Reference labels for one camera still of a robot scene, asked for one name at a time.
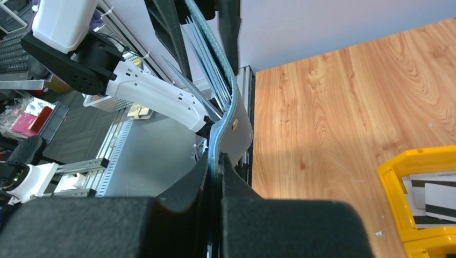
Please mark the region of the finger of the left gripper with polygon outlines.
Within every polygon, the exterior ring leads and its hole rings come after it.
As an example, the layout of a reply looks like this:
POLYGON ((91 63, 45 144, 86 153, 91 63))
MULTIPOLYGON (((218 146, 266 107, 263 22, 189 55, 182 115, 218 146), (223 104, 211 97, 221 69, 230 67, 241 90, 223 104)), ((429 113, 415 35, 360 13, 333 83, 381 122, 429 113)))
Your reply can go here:
POLYGON ((192 79, 181 23, 189 10, 184 1, 145 0, 146 10, 156 37, 176 60, 182 74, 192 79))
POLYGON ((218 30, 228 62, 235 75, 239 70, 238 38, 241 26, 240 0, 217 0, 218 30))

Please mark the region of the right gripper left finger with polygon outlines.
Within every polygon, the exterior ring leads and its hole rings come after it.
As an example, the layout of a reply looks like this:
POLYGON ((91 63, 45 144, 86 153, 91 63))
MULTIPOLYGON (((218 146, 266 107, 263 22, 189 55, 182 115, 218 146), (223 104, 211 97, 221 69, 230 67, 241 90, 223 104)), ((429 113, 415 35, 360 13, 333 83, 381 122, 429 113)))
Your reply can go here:
POLYGON ((204 154, 156 197, 51 197, 22 205, 1 257, 206 257, 204 154))

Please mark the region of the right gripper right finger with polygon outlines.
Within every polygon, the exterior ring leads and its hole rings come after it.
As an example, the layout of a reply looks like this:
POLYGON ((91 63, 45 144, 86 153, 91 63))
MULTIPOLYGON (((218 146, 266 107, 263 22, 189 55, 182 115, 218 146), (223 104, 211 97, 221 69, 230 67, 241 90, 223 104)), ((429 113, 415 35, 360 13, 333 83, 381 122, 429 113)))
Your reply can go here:
POLYGON ((221 153, 222 257, 373 257, 356 210, 337 200, 266 199, 221 153))

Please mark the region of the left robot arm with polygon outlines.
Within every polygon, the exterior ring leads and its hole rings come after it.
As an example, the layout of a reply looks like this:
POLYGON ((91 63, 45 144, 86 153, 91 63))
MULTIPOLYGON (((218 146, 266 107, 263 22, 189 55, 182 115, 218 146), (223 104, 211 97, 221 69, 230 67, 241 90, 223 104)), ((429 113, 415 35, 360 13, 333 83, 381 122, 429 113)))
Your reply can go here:
POLYGON ((156 37, 189 93, 125 59, 90 28, 97 1, 40 1, 22 47, 86 95, 124 99, 207 137, 231 107, 239 67, 239 1, 146 1, 156 37))

